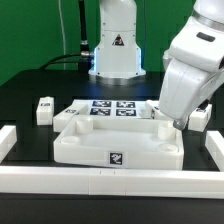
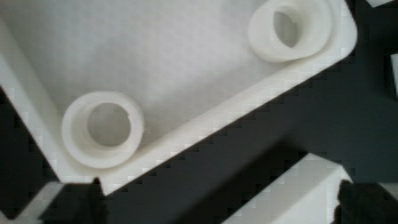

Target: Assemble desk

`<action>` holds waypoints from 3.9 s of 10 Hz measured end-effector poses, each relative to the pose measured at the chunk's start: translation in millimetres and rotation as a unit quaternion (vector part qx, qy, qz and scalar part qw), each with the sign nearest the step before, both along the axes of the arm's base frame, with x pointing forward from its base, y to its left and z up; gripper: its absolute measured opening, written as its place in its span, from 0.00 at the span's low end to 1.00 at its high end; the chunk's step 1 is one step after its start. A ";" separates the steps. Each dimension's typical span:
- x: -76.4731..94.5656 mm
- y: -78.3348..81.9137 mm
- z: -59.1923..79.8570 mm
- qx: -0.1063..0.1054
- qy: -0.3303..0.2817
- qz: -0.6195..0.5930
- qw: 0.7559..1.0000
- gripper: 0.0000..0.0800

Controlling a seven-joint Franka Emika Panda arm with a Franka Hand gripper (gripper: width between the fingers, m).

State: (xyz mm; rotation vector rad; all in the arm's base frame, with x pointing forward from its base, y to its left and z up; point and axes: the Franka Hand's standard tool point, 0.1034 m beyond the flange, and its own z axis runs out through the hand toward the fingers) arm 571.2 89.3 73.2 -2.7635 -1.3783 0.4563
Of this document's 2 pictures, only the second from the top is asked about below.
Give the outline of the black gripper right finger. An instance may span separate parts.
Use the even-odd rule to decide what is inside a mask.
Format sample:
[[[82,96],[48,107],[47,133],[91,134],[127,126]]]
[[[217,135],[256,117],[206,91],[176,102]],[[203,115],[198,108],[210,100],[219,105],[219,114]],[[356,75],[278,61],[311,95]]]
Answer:
[[[398,183],[343,181],[333,224],[398,224]]]

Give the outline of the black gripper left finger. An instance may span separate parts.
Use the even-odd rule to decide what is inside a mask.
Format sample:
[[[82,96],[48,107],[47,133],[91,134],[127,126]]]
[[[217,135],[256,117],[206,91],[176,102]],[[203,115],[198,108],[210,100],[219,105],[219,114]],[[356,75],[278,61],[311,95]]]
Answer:
[[[63,187],[39,220],[43,224],[107,224],[109,209],[96,183]]]

